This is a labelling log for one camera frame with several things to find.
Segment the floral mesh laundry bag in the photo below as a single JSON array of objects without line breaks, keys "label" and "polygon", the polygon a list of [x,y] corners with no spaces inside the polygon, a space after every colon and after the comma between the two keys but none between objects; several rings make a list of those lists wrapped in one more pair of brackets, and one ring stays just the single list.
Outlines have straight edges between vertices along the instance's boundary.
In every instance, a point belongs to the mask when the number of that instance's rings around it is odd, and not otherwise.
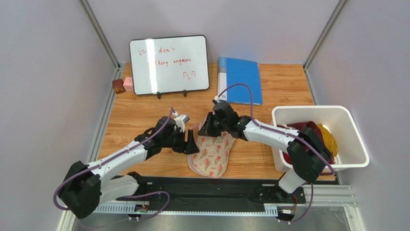
[{"label": "floral mesh laundry bag", "polygon": [[230,151],[236,139],[227,132],[222,132],[218,137],[199,136],[197,133],[204,123],[205,119],[191,127],[199,152],[187,156],[188,167],[200,176],[221,178],[227,170]]}]

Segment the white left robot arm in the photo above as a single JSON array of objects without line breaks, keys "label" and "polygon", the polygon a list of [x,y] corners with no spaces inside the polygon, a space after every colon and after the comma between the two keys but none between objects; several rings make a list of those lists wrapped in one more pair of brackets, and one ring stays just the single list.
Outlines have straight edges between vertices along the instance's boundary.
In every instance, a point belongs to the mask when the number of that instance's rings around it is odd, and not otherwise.
[{"label": "white left robot arm", "polygon": [[185,131],[189,119],[188,115],[177,115],[175,118],[164,116],[154,128],[138,135],[119,151],[88,164],[75,162],[56,190],[55,197],[59,198],[77,219],[83,219],[102,203],[143,193],[146,182],[141,175],[135,172],[119,178],[117,175],[148,160],[164,148],[182,154],[198,153],[193,131]]}]

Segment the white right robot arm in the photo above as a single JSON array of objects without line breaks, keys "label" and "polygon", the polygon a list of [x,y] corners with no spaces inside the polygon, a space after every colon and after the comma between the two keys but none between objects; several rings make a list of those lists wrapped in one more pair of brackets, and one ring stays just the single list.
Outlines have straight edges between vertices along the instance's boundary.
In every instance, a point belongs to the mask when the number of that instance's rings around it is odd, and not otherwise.
[{"label": "white right robot arm", "polygon": [[256,141],[289,155],[292,168],[275,185],[282,194],[292,194],[304,183],[314,183],[325,167],[329,167],[333,157],[314,129],[289,130],[268,125],[251,116],[239,116],[227,102],[214,105],[198,134],[219,137],[223,132],[235,139]]}]

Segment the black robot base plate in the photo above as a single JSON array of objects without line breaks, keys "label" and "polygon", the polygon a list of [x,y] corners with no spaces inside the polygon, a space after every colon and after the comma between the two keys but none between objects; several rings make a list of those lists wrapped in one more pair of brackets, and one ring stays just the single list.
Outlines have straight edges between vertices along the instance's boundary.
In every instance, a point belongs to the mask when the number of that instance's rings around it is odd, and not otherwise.
[{"label": "black robot base plate", "polygon": [[149,208],[177,212],[262,212],[264,204],[307,205],[303,188],[287,200],[275,193],[275,180],[144,177],[134,195]]}]

